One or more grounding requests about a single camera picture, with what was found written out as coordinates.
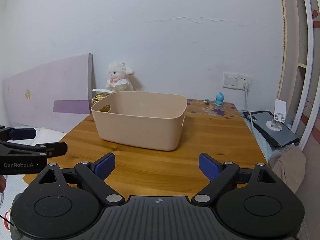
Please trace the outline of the person left hand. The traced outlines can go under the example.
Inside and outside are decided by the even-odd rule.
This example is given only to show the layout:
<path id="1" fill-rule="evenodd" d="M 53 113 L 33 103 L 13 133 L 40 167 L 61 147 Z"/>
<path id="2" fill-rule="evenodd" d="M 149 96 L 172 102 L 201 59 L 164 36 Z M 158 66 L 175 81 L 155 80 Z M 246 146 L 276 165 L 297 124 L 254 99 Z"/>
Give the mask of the person left hand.
<path id="1" fill-rule="evenodd" d="M 7 185 L 7 179 L 5 176 L 0 175 L 0 193 L 4 192 Z"/>

